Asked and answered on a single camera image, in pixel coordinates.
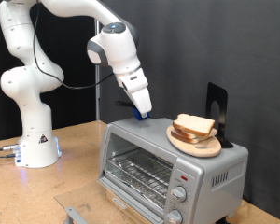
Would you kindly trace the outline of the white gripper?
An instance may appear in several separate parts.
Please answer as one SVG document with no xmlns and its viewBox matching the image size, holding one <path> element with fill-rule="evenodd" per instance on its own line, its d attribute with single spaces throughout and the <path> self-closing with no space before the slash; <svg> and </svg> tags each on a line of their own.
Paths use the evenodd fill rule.
<svg viewBox="0 0 280 224">
<path fill-rule="evenodd" d="M 147 78 L 142 68 L 128 74 L 116 75 L 117 82 L 128 95 L 143 119 L 150 117 L 152 103 Z"/>
</svg>

